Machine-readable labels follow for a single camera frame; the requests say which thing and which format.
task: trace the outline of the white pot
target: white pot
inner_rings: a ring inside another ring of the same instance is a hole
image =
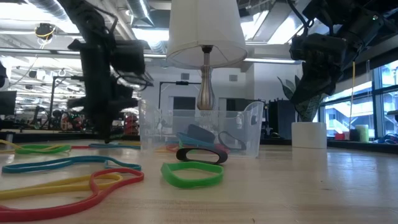
[[[326,149],[326,124],[319,122],[292,123],[292,147]]]

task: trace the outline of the clear plastic bin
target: clear plastic bin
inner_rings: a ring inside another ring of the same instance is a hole
[[[141,149],[175,153],[181,147],[215,147],[230,156],[257,157],[264,104],[244,111],[173,110],[139,103]]]

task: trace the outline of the white lampshade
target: white lampshade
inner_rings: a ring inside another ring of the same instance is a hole
[[[224,67],[248,54],[236,0],[172,0],[167,61],[199,69],[203,45],[213,45],[210,66]]]

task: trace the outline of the potted plant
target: potted plant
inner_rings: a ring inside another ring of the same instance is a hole
[[[299,85],[300,79],[295,76],[295,83],[286,80],[285,84],[278,77],[282,84],[282,89],[288,100],[293,97],[296,86]],[[319,106],[326,95],[318,95],[313,98],[294,104],[294,108],[298,114],[298,121],[292,123],[292,146],[313,149],[326,149],[326,124],[312,122],[317,115]]]

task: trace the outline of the desk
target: desk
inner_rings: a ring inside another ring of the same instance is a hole
[[[71,141],[88,144],[98,141]],[[398,156],[341,149],[326,151],[264,146],[258,159],[229,158],[224,181],[202,189],[178,189],[162,178],[173,155],[144,156],[132,149],[74,150],[71,156],[104,155],[143,167],[143,182],[113,192],[99,205],[68,217],[30,223],[398,223]],[[66,155],[0,155],[0,165]],[[0,189],[90,174],[82,164],[36,174],[3,174]],[[89,192],[2,201],[16,208],[72,203]]]

